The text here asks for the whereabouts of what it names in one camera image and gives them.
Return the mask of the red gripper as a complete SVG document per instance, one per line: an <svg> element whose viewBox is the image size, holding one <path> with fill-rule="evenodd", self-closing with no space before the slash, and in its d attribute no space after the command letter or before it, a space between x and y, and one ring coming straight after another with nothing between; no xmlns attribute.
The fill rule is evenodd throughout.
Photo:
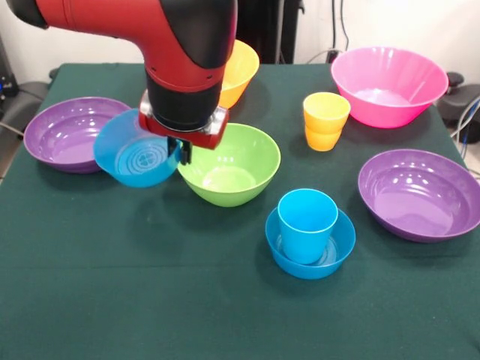
<svg viewBox="0 0 480 360"><path fill-rule="evenodd" d="M158 136L167 137L167 150L173 155L181 141L181 164L191 164L192 144L205 149L215 149L221 142L229 121L229 111L218 106L207 125L199 130L180 131L162 125L154 116L148 92L144 91L139 103L139 126Z"/></svg>

